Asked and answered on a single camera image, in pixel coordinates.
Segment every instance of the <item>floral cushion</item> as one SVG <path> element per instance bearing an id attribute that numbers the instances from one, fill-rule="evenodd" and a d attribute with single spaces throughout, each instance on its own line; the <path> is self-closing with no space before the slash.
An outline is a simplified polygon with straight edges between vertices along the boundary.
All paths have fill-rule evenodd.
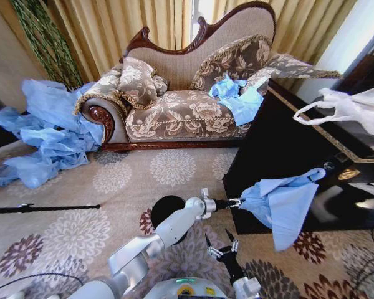
<path id="1" fill-rule="evenodd" d="M 119 96 L 137 109 L 148 109 L 155 105 L 156 91 L 152 79 L 153 67 L 146 62 L 123 58 L 122 76 L 119 79 Z"/>
<path id="2" fill-rule="evenodd" d="M 244 93 L 249 87 L 255 86 L 264 95 L 270 78 L 340 78 L 341 74 L 334 70 L 321 70 L 314 65 L 293 58 L 289 54 L 275 53 L 258 70 L 247 79 L 247 84 L 241 89 Z"/>
<path id="3" fill-rule="evenodd" d="M 196 72 L 190 89 L 209 90 L 227 73 L 233 80 L 248 79 L 261 69 L 270 52 L 263 36 L 249 36 L 221 47 L 208 56 Z"/>
<path id="4" fill-rule="evenodd" d="M 168 91 L 169 81 L 161 76 L 152 77 L 157 97 L 162 97 Z"/>
<path id="5" fill-rule="evenodd" d="M 166 92 L 147 110 L 132 109 L 126 118 L 131 140 L 243 137 L 250 124 L 237 127 L 229 109 L 207 92 Z"/>
<path id="6" fill-rule="evenodd" d="M 122 64 L 117 64 L 114 66 L 109 70 L 109 72 L 105 73 L 96 84 L 90 87 L 84 95 L 78 98 L 75 105 L 74 114 L 76 115 L 79 113 L 83 103 L 89 98 L 102 98 L 108 101 L 113 101 L 117 103 L 126 113 L 127 108 L 125 104 L 118 98 L 117 94 L 117 87 L 122 74 L 122 68 Z"/>
<path id="7" fill-rule="evenodd" d="M 322 70 L 314 65 L 293 58 L 289 54 L 275 53 L 266 62 L 265 67 L 279 71 L 277 78 L 340 78 L 335 70 Z"/>

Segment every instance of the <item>chaise lounge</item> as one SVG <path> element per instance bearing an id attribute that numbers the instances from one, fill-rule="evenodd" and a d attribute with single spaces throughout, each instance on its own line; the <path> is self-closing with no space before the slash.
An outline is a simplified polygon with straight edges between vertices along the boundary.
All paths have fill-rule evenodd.
<path id="1" fill-rule="evenodd" d="M 196 38 L 181 50 L 166 50 L 153 44 L 148 38 L 149 29 L 144 27 L 131 40 L 120 64 L 79 99 L 75 112 L 105 128 L 103 148 L 237 146 L 251 124 L 236 126 L 231 111 L 218 104 L 218 98 L 208 95 L 211 86 L 224 74 L 234 80 L 247 80 L 247 86 L 263 76 L 339 76 L 287 54 L 271 53 L 276 20 L 266 3 L 240 5 L 212 25 L 200 17 L 199 24 Z M 152 67 L 151 76 L 163 79 L 159 83 L 154 79 L 158 96 L 149 105 L 134 101 L 139 99 L 136 90 L 128 92 L 119 87 L 122 71 L 126 75 L 123 69 L 126 60 L 144 61 Z M 266 86 L 267 82 L 258 91 L 265 93 Z"/>

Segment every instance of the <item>curtain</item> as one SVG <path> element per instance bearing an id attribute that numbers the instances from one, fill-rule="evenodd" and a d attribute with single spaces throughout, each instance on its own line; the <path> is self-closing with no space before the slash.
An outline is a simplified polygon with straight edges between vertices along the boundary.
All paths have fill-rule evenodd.
<path id="1" fill-rule="evenodd" d="M 189 44 L 191 0 L 49 0 L 85 82 L 98 80 L 143 26 L 165 49 Z"/>
<path id="2" fill-rule="evenodd" d="M 212 23 L 247 0 L 215 0 Z M 356 0 L 266 0 L 276 15 L 272 50 L 316 64 Z"/>

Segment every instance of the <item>sofa armrest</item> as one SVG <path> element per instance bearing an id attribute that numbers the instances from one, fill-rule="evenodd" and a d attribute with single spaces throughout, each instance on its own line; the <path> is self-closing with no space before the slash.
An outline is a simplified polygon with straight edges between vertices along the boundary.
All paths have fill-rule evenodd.
<path id="1" fill-rule="evenodd" d="M 93 123 L 104 126 L 103 143 L 129 143 L 126 133 L 125 120 L 131 107 L 123 108 L 115 102 L 104 98 L 92 97 L 82 104 L 80 112 Z"/>
<path id="2" fill-rule="evenodd" d="M 129 143 L 125 120 L 130 107 L 125 106 L 117 91 L 121 74 L 122 64 L 117 64 L 78 98 L 75 105 L 75 115 L 81 112 L 88 121 L 104 126 L 102 144 Z"/>

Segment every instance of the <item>blue cloth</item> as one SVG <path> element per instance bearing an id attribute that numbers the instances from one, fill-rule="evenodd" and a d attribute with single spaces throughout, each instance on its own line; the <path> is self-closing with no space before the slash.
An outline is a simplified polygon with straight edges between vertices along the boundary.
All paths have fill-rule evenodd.
<path id="1" fill-rule="evenodd" d="M 262 102 L 263 97 L 253 87 L 249 87 L 238 98 L 223 98 L 218 101 L 219 104 L 230 109 L 237 126 L 253 121 Z"/>
<path id="2" fill-rule="evenodd" d="M 239 87 L 247 84 L 246 80 L 231 80 L 228 74 L 225 74 L 225 79 L 214 84 L 210 91 L 209 96 L 221 100 L 224 98 L 237 98 L 239 97 Z"/>
<path id="3" fill-rule="evenodd" d="M 325 170 L 314 168 L 301 176 L 285 179 L 262 179 L 244 190 L 240 205 L 272 229 L 277 251 L 290 247 L 298 238 L 312 199 L 318 188 L 314 181 L 325 176 Z"/>
<path id="4" fill-rule="evenodd" d="M 86 152 L 98 149 L 103 126 L 72 112 L 77 99 L 92 85 L 88 83 L 68 92 L 57 82 L 23 82 L 22 91 L 30 114 L 20 115 L 16 109 L 6 107 L 0 110 L 0 125 L 38 150 L 29 156 L 6 160 L 0 167 L 0 186 L 19 178 L 27 187 L 35 189 L 57 176 L 59 170 L 89 163 Z"/>

